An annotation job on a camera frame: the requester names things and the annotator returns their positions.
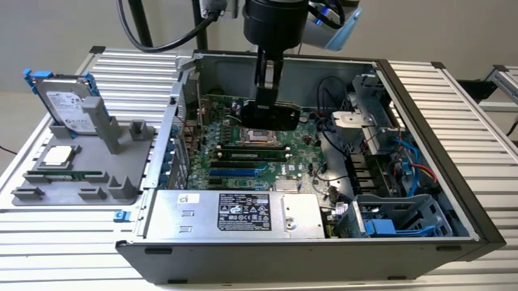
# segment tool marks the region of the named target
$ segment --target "black cable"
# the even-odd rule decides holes
[[[317,127],[317,124],[321,122],[321,121],[325,121],[324,118],[320,118],[319,121],[316,121],[316,127]],[[337,150],[339,153],[341,153],[343,156],[347,156],[347,153],[331,142],[331,139],[329,137],[327,136],[325,134],[325,131],[321,129],[321,135],[323,137],[325,138],[327,142],[329,143],[329,145],[333,147],[335,150]]]
[[[507,134],[505,134],[507,136],[510,136],[512,134],[512,132],[515,131],[516,125],[518,125],[518,121],[515,121],[515,123],[512,123],[511,128],[508,129]]]
[[[339,83],[343,86],[343,91],[347,91],[345,82],[339,77],[336,77],[336,76],[327,76],[327,77],[321,78],[321,80],[319,81],[319,83],[316,85],[316,111],[320,111],[320,87],[321,87],[321,84],[324,83],[324,80],[328,80],[328,79],[337,80]]]
[[[316,169],[316,172],[315,172],[315,178],[316,178],[316,179],[319,179],[319,180],[323,181],[323,182],[332,182],[332,181],[336,181],[336,180],[339,180],[339,179],[343,179],[343,178],[347,178],[347,177],[348,177],[348,175],[344,175],[344,176],[340,176],[340,177],[337,177],[337,178],[333,178],[333,179],[323,179],[323,178],[320,178],[320,177],[317,176],[317,172],[320,171],[320,169],[321,169],[321,167],[324,166],[324,164],[325,164],[325,163],[323,163],[323,164],[317,167],[317,169]]]
[[[4,151],[6,151],[8,153],[12,153],[13,155],[17,155],[17,152],[14,152],[13,150],[9,150],[9,149],[4,148],[1,145],[0,145],[0,150],[4,150]]]
[[[387,163],[387,176],[388,176],[388,180],[389,180],[389,184],[392,186],[392,188],[395,189],[395,191],[397,191],[397,194],[401,193],[400,192],[400,188],[399,188],[399,184],[397,184],[397,181],[393,179],[393,176],[392,176],[392,172],[391,172],[391,167],[393,166],[395,163],[400,162],[400,160],[397,159],[392,159],[388,163]]]
[[[130,43],[133,44],[133,46],[140,51],[142,51],[145,53],[161,53],[161,52],[172,50],[176,47],[178,47],[180,45],[185,44],[185,42],[188,42],[192,38],[194,38],[194,36],[200,33],[200,31],[204,30],[208,27],[208,25],[213,21],[217,20],[217,17],[218,17],[218,13],[216,13],[216,12],[209,13],[208,18],[177,40],[174,40],[173,42],[170,42],[168,44],[160,45],[157,47],[146,47],[145,45],[138,43],[138,41],[134,39],[134,37],[130,33],[130,29],[128,27],[128,22],[126,22],[126,17],[124,15],[122,0],[116,1],[116,7],[117,7],[117,11],[118,11],[118,18],[120,18],[120,23],[122,25],[124,33],[126,34],[128,39],[129,39]]]

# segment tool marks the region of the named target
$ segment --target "blue latch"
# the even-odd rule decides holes
[[[34,73],[32,74],[32,77],[33,78],[48,78],[52,75],[53,75],[52,71],[34,71]]]
[[[408,162],[408,159],[407,158],[403,158],[403,161],[401,161],[401,169],[403,169],[403,172],[404,172],[404,175],[411,175],[412,174],[412,170],[409,168],[409,162]]]
[[[130,222],[129,220],[130,212],[129,211],[114,211],[114,216],[113,216],[113,222],[120,223],[120,222]]]
[[[393,223],[389,219],[371,219],[364,223],[364,230],[369,236],[395,235]]]

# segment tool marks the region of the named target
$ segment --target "warning label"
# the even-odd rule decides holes
[[[218,230],[272,230],[268,194],[218,194],[217,207]]]

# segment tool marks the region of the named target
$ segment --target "black cable harness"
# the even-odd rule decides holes
[[[217,17],[218,17],[218,11],[209,12],[208,18],[177,40],[174,40],[173,42],[170,42],[168,44],[160,45],[157,47],[146,47],[134,39],[134,37],[130,33],[126,17],[124,14],[122,0],[116,1],[116,8],[118,11],[118,18],[120,18],[120,23],[122,25],[124,33],[126,34],[128,39],[129,39],[130,43],[133,44],[133,46],[140,51],[142,51],[145,53],[161,53],[161,52],[172,50],[176,47],[178,47],[180,45],[185,44],[185,42],[188,42],[192,38],[194,38],[196,35],[200,33],[200,31],[202,31],[208,27],[208,25],[217,20]]]

